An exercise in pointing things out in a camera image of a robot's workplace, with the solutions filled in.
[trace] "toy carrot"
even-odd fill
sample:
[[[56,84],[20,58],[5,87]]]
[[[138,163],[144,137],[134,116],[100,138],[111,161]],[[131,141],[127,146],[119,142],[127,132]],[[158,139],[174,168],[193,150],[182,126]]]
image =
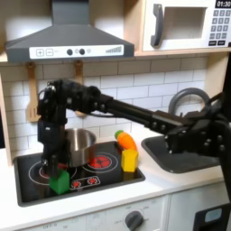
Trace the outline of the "toy carrot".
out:
[[[119,130],[115,133],[115,138],[119,145],[125,150],[131,149],[137,151],[134,139],[130,134],[125,133],[123,130]]]

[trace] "range hood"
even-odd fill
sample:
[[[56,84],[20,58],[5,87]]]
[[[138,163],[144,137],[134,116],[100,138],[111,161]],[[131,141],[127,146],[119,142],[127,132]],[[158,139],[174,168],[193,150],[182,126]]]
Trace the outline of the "range hood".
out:
[[[132,43],[89,25],[88,4],[88,0],[52,0],[52,26],[7,42],[8,61],[133,57]]]

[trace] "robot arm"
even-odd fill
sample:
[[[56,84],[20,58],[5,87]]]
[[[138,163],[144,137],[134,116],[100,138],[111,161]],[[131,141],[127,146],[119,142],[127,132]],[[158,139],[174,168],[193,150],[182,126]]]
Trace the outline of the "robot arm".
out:
[[[101,94],[95,87],[84,87],[69,80],[49,83],[39,100],[38,140],[43,143],[43,170],[58,177],[58,162],[69,163],[69,141],[66,139],[66,109],[91,114],[110,113],[142,124],[164,134],[170,153],[197,152],[218,157],[231,199],[231,129],[221,113],[222,95],[210,99],[201,112],[184,117],[161,111],[153,112],[132,106]]]

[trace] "cabinet door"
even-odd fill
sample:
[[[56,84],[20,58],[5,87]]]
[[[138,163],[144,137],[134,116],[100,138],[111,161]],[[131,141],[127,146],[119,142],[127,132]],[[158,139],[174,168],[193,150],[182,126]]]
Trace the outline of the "cabinet door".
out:
[[[172,194],[167,230],[191,231],[197,212],[228,202],[223,182]]]

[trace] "microwave door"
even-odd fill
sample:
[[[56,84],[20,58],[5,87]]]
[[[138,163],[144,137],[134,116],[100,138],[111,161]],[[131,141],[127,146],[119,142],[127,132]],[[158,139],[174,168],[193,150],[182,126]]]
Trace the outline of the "microwave door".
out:
[[[179,2],[181,1],[147,0],[143,51],[197,49],[208,46],[210,6],[213,1]]]

